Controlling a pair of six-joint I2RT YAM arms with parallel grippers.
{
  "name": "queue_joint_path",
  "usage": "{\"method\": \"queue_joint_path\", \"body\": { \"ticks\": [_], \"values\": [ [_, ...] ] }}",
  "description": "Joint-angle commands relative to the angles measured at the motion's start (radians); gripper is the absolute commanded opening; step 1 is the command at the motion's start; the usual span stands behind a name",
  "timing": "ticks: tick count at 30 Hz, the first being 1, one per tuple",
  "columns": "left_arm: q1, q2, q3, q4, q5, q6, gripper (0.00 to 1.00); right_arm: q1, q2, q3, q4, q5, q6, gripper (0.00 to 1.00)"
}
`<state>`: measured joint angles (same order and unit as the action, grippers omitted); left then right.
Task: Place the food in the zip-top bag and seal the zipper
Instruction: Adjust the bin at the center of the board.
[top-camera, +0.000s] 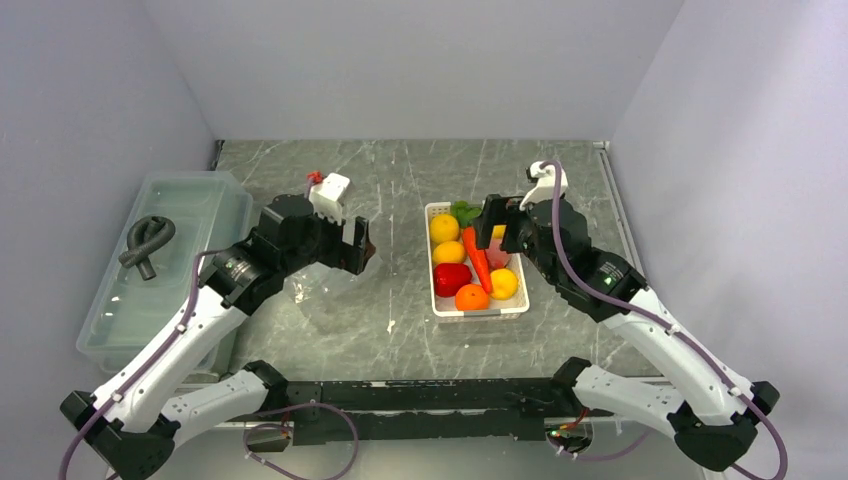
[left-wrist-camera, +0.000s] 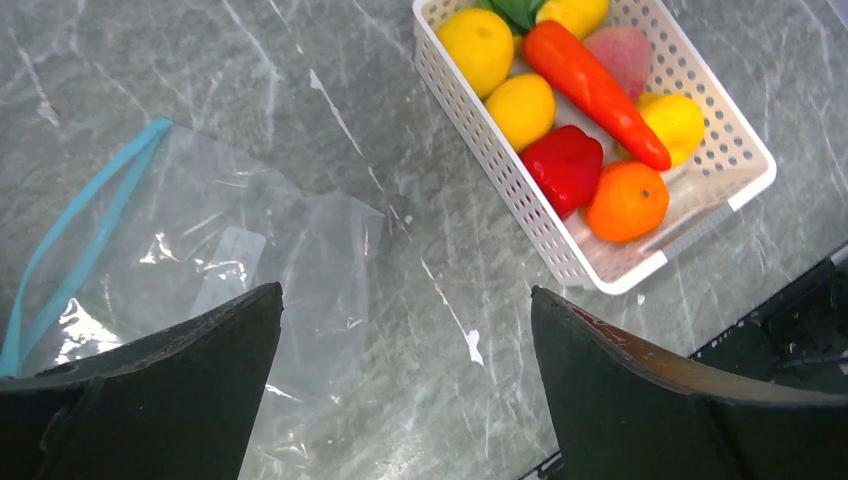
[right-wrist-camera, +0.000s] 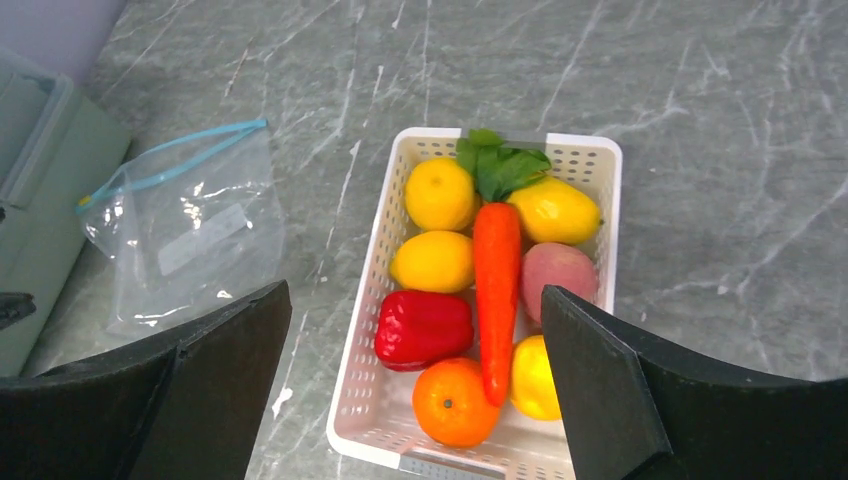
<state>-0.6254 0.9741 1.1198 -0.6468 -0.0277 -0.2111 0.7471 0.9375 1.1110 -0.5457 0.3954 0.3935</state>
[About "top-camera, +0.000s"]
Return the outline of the yellow lemon front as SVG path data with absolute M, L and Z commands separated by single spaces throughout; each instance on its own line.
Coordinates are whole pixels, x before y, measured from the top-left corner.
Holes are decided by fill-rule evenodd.
M 490 282 L 490 297 L 499 301 L 511 299 L 519 289 L 518 277 L 507 268 L 491 271 Z

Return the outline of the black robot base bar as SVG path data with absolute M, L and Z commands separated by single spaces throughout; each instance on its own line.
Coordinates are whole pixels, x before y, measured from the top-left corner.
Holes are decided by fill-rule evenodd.
M 250 424 L 285 421 L 297 446 L 360 440 L 503 437 L 543 441 L 562 424 L 587 424 L 590 411 L 538 378 L 293 381 L 288 405 L 238 415 Z

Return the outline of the orange tangerine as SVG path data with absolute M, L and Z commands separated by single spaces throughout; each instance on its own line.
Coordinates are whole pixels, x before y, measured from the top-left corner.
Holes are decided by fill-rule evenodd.
M 471 283 L 457 291 L 454 304 L 458 311 L 482 311 L 489 308 L 490 297 L 481 285 Z

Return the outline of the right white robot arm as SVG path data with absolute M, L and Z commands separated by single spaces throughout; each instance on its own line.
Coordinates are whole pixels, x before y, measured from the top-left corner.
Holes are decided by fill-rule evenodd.
M 660 387 L 569 358 L 551 378 L 557 411 L 599 409 L 671 438 L 701 467 L 739 473 L 759 427 L 778 449 L 776 478 L 787 473 L 784 440 L 768 416 L 780 398 L 767 381 L 751 382 L 721 363 L 668 312 L 645 277 L 625 258 L 592 245 L 586 218 L 554 197 L 523 207 L 492 194 L 473 228 L 479 246 L 505 228 L 502 249 L 524 255 L 567 304 L 634 346 L 668 381 Z

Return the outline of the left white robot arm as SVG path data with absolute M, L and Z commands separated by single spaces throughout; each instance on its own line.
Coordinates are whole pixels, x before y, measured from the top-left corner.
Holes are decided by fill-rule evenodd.
M 199 253 L 192 284 L 172 319 L 120 372 L 93 392 L 75 391 L 61 412 L 119 479 L 146 479 L 191 438 L 243 415 L 272 420 L 293 407 L 288 380 L 257 360 L 227 379 L 188 394 L 178 388 L 287 277 L 315 263 L 351 274 L 374 255 L 369 222 L 345 220 L 339 203 L 283 194 L 267 205 L 247 237 Z

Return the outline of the clear zip top bag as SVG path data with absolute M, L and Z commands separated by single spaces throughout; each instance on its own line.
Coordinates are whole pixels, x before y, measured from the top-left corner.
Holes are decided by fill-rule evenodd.
M 311 265 L 286 281 L 277 326 L 300 340 L 344 346 L 391 331 L 394 272 L 381 256 L 352 273 Z

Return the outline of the pink peach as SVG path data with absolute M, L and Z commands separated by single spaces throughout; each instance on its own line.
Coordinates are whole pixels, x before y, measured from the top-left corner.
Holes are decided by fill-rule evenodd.
M 504 269 L 511 258 L 511 255 L 501 249 L 502 240 L 493 238 L 489 246 L 485 249 L 485 255 L 490 270 Z

